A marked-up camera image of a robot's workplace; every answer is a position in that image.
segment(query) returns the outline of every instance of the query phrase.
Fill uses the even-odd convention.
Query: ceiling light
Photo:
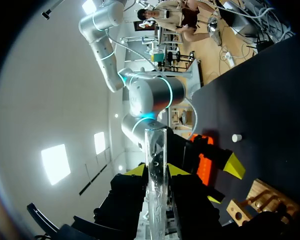
[[[70,174],[66,147],[64,144],[41,151],[43,166],[51,185]]]
[[[106,149],[105,133],[99,132],[94,135],[95,153],[98,155]]]
[[[89,15],[97,11],[97,7],[93,0],[86,0],[84,4],[82,4],[82,8],[85,14]]]

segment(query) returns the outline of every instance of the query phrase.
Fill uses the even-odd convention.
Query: black cable
[[[51,237],[47,236],[47,235],[36,235],[34,236],[35,239],[41,239],[41,240],[45,240],[45,239],[51,239]]]
[[[233,27],[232,27],[232,29],[237,33],[237,34],[239,34],[240,36],[242,36],[242,37],[244,37],[245,39],[247,38],[246,36],[244,36],[244,35],[242,35],[240,32],[238,32],[237,30],[235,30]]]

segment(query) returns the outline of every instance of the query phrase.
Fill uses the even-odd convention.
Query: cable
[[[194,112],[194,116],[195,116],[195,123],[194,123],[194,126],[192,128],[192,131],[191,131],[191,134],[190,136],[187,138],[188,140],[190,138],[192,138],[192,136],[194,135],[195,133],[195,129],[197,128],[197,124],[198,124],[198,113],[197,113],[197,110],[195,109],[195,107],[192,105],[191,101],[189,100],[189,98],[185,97],[185,99],[187,100],[187,102],[189,103],[189,105],[192,107],[193,109],[193,112]]]
[[[45,239],[51,239],[51,237],[47,236],[47,235],[36,235],[34,236],[35,239],[41,239],[41,240],[45,240]]]
[[[288,27],[288,28],[283,32],[282,36],[278,39],[278,41],[281,42],[281,41],[284,39],[284,37],[285,37],[285,35],[286,35],[287,33],[291,33],[290,27]]]
[[[113,43],[115,43],[115,44],[117,44],[117,45],[119,45],[119,46],[121,46],[121,47],[123,47],[123,48],[125,48],[125,49],[128,49],[129,51],[133,52],[134,54],[137,54],[139,57],[143,58],[143,59],[146,60],[148,63],[150,63],[150,64],[153,66],[154,70],[155,70],[159,75],[162,75],[162,76],[165,77],[165,75],[163,74],[163,72],[159,71],[159,70],[157,69],[156,65],[154,65],[149,59],[147,59],[147,58],[146,58],[145,56],[143,56],[141,53],[139,53],[139,52],[137,52],[137,51],[135,51],[135,50],[133,50],[133,49],[131,49],[131,48],[129,48],[129,47],[127,47],[127,46],[125,46],[125,45],[119,43],[119,42],[117,42],[116,40],[114,40],[114,39],[109,35],[109,31],[106,31],[106,34],[107,34],[108,38],[112,40]]]
[[[269,7],[269,8],[267,8],[266,10],[264,10],[264,12],[263,12],[262,14],[259,14],[258,16],[250,16],[250,15],[243,14],[243,13],[240,13],[240,12],[236,12],[236,11],[233,11],[233,10],[230,10],[230,9],[227,9],[227,8],[224,8],[224,7],[217,6],[217,5],[215,5],[214,3],[211,3],[211,2],[209,2],[209,1],[203,1],[203,0],[198,0],[198,1],[199,1],[199,2],[202,2],[202,3],[205,3],[205,4],[213,5],[214,7],[217,7],[218,9],[222,9],[222,10],[228,11],[228,12],[230,12],[230,13],[237,14],[237,15],[244,16],[244,17],[246,17],[246,18],[251,18],[251,19],[260,19],[260,18],[262,18],[264,15],[266,15],[267,12],[269,12],[269,11],[271,11],[271,10],[275,10],[275,8]]]
[[[244,55],[244,43],[241,45],[241,53],[242,53],[242,56],[232,56],[234,59],[245,59],[245,60],[247,60],[246,59],[246,57],[249,55],[249,53],[250,53],[250,48],[249,48],[249,51],[248,51],[248,53],[246,54],[246,55]]]
[[[126,9],[123,10],[123,11],[125,12],[125,11],[129,10],[129,9],[132,8],[135,4],[136,4],[136,0],[134,0],[134,2],[132,3],[132,5],[131,5],[130,7],[126,8]]]

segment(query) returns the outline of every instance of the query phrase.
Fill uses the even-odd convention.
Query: white cup
[[[242,136],[241,136],[240,134],[233,134],[233,135],[232,135],[232,141],[233,141],[234,143],[239,142],[239,141],[241,141],[241,140],[242,140]]]

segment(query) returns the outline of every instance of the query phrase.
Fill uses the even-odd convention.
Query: desk
[[[300,42],[292,37],[232,68],[196,91],[195,133],[216,138],[246,168],[243,180],[217,173],[215,188],[226,195],[220,223],[230,220],[230,199],[247,196],[260,178],[300,203]],[[244,139],[232,142],[232,134]]]

